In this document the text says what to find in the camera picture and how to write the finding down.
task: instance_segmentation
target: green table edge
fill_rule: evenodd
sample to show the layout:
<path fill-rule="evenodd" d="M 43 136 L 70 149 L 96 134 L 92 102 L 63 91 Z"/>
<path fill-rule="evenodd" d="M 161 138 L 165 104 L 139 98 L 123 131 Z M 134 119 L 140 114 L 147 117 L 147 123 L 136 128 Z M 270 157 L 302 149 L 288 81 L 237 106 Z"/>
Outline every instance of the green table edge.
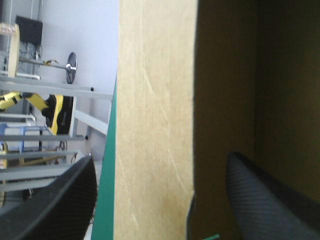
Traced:
<path fill-rule="evenodd" d="M 91 240 L 114 239 L 116 172 L 117 82 L 115 82 L 109 128 L 101 169 Z"/>

